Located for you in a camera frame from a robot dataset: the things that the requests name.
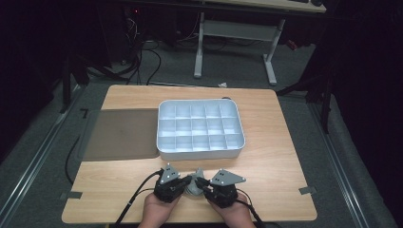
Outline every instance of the white plastic organizer tray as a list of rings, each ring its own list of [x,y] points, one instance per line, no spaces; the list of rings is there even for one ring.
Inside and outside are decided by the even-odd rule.
[[[157,147],[163,160],[236,158],[245,145],[235,102],[170,100],[160,104]]]

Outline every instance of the gray carpet floor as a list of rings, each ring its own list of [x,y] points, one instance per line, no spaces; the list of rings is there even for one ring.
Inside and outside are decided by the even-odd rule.
[[[257,44],[254,48],[262,50],[264,45]],[[154,51],[160,54],[162,63],[152,78],[151,84],[218,86],[218,84],[227,83],[228,87],[280,90],[297,82],[314,49],[315,47],[311,46],[292,51],[286,46],[278,46],[273,58],[278,84],[270,86],[261,56],[255,52],[248,53],[248,51],[240,50],[239,46],[225,46],[220,50],[207,49],[204,53],[202,78],[194,79],[195,48],[167,47],[160,44]],[[156,69],[158,62],[158,57],[153,52],[143,51],[140,70],[142,83],[146,82],[147,77]],[[66,201],[60,197],[71,188],[65,175],[65,164],[69,150],[80,135],[85,123],[82,108],[100,109],[107,89],[114,84],[118,83],[103,77],[91,77],[89,85],[80,89],[82,93],[69,111],[53,144],[49,147],[45,162],[34,177],[29,190],[24,193],[23,199],[16,205],[18,207],[5,227],[105,227],[103,224],[64,224],[61,216]],[[136,85],[135,78],[132,79],[131,84]],[[0,205],[8,203],[9,196],[20,178],[23,177],[47,133],[60,118],[61,94],[61,87],[58,86],[54,91],[55,99],[32,121],[20,142],[1,164]],[[312,197],[318,216],[314,221],[282,221],[278,224],[284,228],[357,227],[345,196],[340,191],[340,183],[332,167],[321,129],[317,126],[317,120],[310,110],[310,105],[315,106],[316,104],[306,104],[302,95],[303,92],[295,92],[278,99],[308,185],[317,189]],[[396,227],[388,209],[383,205],[382,198],[378,195],[365,165],[355,151],[334,100],[332,100],[332,110],[329,119],[330,134],[327,137],[331,138],[346,175],[356,190],[356,196],[368,221],[368,226],[363,227]],[[68,173],[73,179],[79,165],[77,151],[73,150],[67,166]],[[166,227],[203,226],[196,224],[166,225]]]

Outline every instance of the human hand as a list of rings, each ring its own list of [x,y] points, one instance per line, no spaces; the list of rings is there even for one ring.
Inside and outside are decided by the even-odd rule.
[[[169,203],[160,201],[154,193],[150,193],[144,199],[143,220],[139,228],[159,228],[162,226],[169,219],[180,198],[181,196]]]
[[[245,195],[238,193],[238,200],[248,202]],[[230,228],[256,228],[252,221],[249,208],[245,205],[234,202],[230,207],[220,208],[214,202],[208,200],[211,206],[216,210],[222,219],[224,219],[225,224]]]

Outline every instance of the table top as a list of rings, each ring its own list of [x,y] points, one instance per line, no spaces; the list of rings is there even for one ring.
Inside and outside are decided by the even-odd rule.
[[[113,85],[102,109],[157,108],[165,100],[220,99],[230,97],[238,106],[246,144],[235,159],[171,161],[182,177],[203,168],[207,179],[220,168],[243,176],[236,184],[252,199],[263,221],[314,220],[317,211],[309,194],[299,188],[307,183],[284,120],[275,91],[270,89]],[[143,180],[164,168],[161,157],[145,160],[83,161],[62,215],[66,223],[113,223]],[[152,188],[155,180],[144,188]],[[123,222],[140,222],[141,193]],[[204,197],[183,195],[168,222],[222,222]]]
[[[303,12],[326,12],[326,8],[322,5],[320,7],[314,6],[311,2],[300,3],[290,0],[205,0],[212,3],[223,3],[233,5],[244,5],[248,7],[261,7],[278,10],[295,10]]]

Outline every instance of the metal bracket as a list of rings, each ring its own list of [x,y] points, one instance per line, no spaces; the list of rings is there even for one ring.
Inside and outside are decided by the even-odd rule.
[[[210,180],[210,184],[219,185],[219,186],[227,186],[230,184],[235,184],[239,182],[245,182],[246,178],[228,172],[224,169],[220,169],[220,171]]]
[[[170,163],[168,163],[163,170],[163,175],[161,176],[160,184],[165,184],[175,179],[178,179],[181,173],[178,172]]]

